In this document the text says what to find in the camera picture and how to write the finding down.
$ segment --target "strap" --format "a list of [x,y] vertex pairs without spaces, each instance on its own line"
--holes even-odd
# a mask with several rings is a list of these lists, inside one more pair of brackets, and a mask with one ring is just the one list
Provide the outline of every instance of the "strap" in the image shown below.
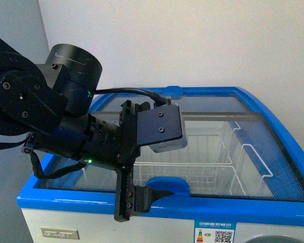
[[7,149],[7,148],[14,148],[18,147],[19,145],[25,143],[27,138],[21,142],[18,143],[0,143],[0,150]]
[[73,166],[66,166],[61,169],[58,169],[57,171],[55,171],[49,175],[45,175],[43,172],[43,168],[42,168],[40,159],[34,151],[30,154],[30,160],[31,160],[31,164],[32,164],[32,170],[34,171],[34,175],[36,178],[38,178],[40,180],[60,178],[68,173],[79,171],[87,165],[85,163],[79,162]]

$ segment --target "white wall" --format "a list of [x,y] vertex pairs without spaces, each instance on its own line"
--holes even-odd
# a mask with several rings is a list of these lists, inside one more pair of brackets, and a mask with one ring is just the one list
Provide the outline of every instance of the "white wall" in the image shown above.
[[[38,2],[0,1],[0,38],[32,62],[44,63],[49,53]],[[0,136],[19,142],[26,135]],[[30,156],[21,147],[0,150],[0,243],[33,242],[16,197],[32,173]]]
[[240,86],[304,149],[304,1],[39,2],[49,47],[94,54],[99,88]]

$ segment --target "black cable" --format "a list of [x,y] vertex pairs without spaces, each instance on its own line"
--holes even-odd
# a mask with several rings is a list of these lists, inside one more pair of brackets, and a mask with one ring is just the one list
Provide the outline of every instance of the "black cable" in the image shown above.
[[161,106],[161,105],[167,104],[167,100],[165,98],[163,98],[162,96],[160,96],[159,94],[148,91],[148,90],[142,90],[142,89],[137,89],[137,88],[113,88],[113,89],[95,91],[95,95],[114,94],[114,93],[131,93],[131,94],[145,95],[145,96],[149,96],[151,99],[153,99],[156,103],[156,106]]
[[26,142],[26,140],[27,140],[27,138],[25,140],[23,140],[21,142],[17,142],[17,143],[0,143],[0,150],[7,149],[7,148],[18,147],[19,145]]
[[68,173],[79,171],[87,165],[85,163],[79,162],[73,166],[66,166],[66,167],[63,167],[61,169],[54,171],[53,173],[51,173],[49,175],[45,175],[43,172],[41,161],[34,151],[30,154],[30,160],[31,160],[31,164],[32,164],[32,170],[34,171],[34,175],[36,178],[38,178],[40,180],[60,178]]

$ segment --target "qr code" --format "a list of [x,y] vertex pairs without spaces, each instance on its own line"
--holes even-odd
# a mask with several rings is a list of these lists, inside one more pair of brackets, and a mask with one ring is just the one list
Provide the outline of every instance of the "qr code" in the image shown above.
[[233,234],[231,231],[216,231],[215,232],[215,243],[224,242],[232,243]]

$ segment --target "glass panel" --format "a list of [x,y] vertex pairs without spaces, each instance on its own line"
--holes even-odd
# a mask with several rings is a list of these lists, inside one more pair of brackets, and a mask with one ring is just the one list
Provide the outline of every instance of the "glass panel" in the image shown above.
[[[247,112],[248,109],[233,96],[182,95],[172,96],[172,103],[177,103],[181,111],[187,112]],[[117,95],[102,108],[103,111],[120,111],[126,100],[141,104],[148,101],[153,107],[153,100],[142,95]]]
[[[118,112],[99,112],[115,123]],[[192,196],[304,201],[304,189],[290,160],[258,113],[211,115],[184,113],[188,145],[154,153],[148,146],[134,165],[134,184],[144,186],[155,177],[184,179]],[[60,159],[55,169],[70,165]],[[94,166],[42,188],[112,192],[116,173]]]

